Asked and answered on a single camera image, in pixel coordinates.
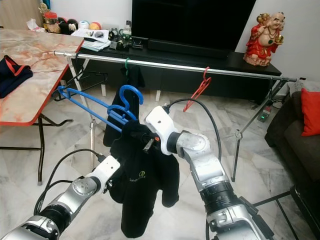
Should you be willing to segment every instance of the red hanger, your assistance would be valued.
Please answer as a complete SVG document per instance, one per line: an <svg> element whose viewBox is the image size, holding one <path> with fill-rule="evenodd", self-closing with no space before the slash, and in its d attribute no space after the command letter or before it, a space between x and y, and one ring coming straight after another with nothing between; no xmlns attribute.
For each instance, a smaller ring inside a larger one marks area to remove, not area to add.
<svg viewBox="0 0 320 240"><path fill-rule="evenodd" d="M192 99L197 99L202 93L203 91L209 86L210 82L211 82L211 77L206 78L206 74L208 69L210 69L210 67L206 67L206 69L204 70L203 73L203 81L201 82L199 88L194 92L194 94L191 96ZM194 103L194 101L188 101L183 109L183 111L187 111L188 108L190 108L190 106Z"/></svg>

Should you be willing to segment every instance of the white wall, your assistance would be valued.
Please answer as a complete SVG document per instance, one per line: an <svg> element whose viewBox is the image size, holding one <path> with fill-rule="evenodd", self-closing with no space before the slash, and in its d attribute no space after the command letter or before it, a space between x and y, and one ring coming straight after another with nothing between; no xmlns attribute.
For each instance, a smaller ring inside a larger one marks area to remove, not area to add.
<svg viewBox="0 0 320 240"><path fill-rule="evenodd" d="M131 20L132 0L51 0L58 16L123 28ZM272 57L284 76L320 81L320 0L256 0L236 52L244 53L260 13L284 12L284 44Z"/></svg>
<svg viewBox="0 0 320 240"><path fill-rule="evenodd" d="M99 22L103 29L122 29L132 13L132 0L51 0L50 5L59 17Z"/></svg>

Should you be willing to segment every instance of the logo on jacket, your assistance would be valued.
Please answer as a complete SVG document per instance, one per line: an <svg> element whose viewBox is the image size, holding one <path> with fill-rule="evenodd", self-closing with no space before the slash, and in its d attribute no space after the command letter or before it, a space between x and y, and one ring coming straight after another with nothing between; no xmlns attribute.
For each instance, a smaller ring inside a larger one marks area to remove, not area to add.
<svg viewBox="0 0 320 240"><path fill-rule="evenodd" d="M145 179L146 178L146 172L145 171L141 171L141 172L139 172L138 176L139 177L136 178L136 179L129 178L129 181L132 182L132 183L135 183L135 182L139 181L140 179Z"/></svg>

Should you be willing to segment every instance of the red table edge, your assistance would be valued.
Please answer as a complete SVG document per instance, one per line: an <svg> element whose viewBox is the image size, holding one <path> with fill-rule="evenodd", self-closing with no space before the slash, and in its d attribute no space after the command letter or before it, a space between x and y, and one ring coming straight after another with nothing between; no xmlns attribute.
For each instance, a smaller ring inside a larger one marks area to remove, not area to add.
<svg viewBox="0 0 320 240"><path fill-rule="evenodd" d="M82 42L80 43L79 47L76 49L76 51L75 51L76 53L79 52L79 50L80 50L80 48L81 48L83 43L84 43L84 40L82 40ZM57 88L57 86L60 83L60 80L62 79L63 75L68 70L68 67L69 67L69 64L67 64L65 66L65 68L62 71L61 75L59 76L58 80L54 84L52 90L49 92L48 96L46 97L46 99L44 100L43 104L41 105L41 107L39 108L38 112L35 114L35 116L33 117L33 119L31 121L28 121L28 122L0 121L0 126L17 126L18 127L18 126L31 126L32 124L34 124L35 121L37 120L37 118L39 117L39 115L41 114L42 110L47 105L49 99L51 98L51 94Z"/></svg>

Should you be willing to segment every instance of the red cushion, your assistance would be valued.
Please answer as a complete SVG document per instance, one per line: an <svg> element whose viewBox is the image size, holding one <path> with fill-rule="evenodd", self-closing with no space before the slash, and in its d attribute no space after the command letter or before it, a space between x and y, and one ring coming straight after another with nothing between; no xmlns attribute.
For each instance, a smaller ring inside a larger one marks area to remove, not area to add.
<svg viewBox="0 0 320 240"><path fill-rule="evenodd" d="M302 136L320 135L320 92L301 90L304 132Z"/></svg>

